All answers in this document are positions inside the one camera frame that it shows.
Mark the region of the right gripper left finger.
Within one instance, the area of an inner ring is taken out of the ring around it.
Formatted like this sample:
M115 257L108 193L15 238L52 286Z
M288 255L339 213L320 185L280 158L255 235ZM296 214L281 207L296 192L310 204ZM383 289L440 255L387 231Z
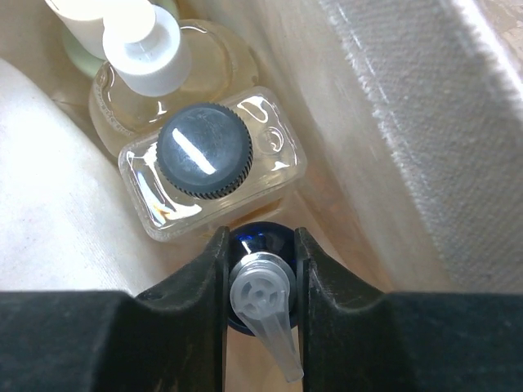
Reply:
M138 296L3 292L2 390L223 390L229 240Z

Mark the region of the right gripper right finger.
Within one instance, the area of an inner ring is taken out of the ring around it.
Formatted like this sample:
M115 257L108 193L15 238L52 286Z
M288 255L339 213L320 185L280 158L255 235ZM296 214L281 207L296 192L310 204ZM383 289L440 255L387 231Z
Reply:
M295 232L306 391L519 391L518 294L389 292Z

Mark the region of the orange blue pump bottle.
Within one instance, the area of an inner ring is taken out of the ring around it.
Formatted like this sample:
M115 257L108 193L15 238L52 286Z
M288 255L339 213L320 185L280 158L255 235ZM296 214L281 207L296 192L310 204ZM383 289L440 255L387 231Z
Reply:
M256 337L288 382L303 378L297 325L297 261L292 229L270 221L230 233L229 325Z

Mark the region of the clear square bottle black cap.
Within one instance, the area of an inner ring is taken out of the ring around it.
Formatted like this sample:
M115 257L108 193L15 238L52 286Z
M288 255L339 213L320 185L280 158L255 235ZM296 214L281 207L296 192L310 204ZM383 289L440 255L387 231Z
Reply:
M276 94L253 87L179 110L124 146L118 168L145 232L174 243L281 199L307 159Z

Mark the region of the beige canvas bag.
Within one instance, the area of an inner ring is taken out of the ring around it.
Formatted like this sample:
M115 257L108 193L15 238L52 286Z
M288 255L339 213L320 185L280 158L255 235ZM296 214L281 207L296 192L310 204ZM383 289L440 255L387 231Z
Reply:
M508 1L192 1L241 36L309 169L271 219L384 293L522 298L522 60ZM1 4L1 295L138 296L199 256L141 227L43 1ZM221 391L306 391L227 328Z

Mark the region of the yellow bottle white cap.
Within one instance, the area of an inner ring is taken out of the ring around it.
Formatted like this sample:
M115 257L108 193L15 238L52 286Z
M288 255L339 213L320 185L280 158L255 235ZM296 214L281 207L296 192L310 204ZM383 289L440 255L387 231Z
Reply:
M216 22L177 20L148 1L119 1L103 17L106 61L93 80L89 113L118 156L177 110L218 102L257 85L250 46Z

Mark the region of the green bottle cream cap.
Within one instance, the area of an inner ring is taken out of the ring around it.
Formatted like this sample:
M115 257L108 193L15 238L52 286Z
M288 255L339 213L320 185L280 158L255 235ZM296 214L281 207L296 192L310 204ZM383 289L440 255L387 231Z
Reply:
M176 18L148 1L49 1L84 55L74 65L93 79L107 61L147 96L174 91L190 72L190 50Z

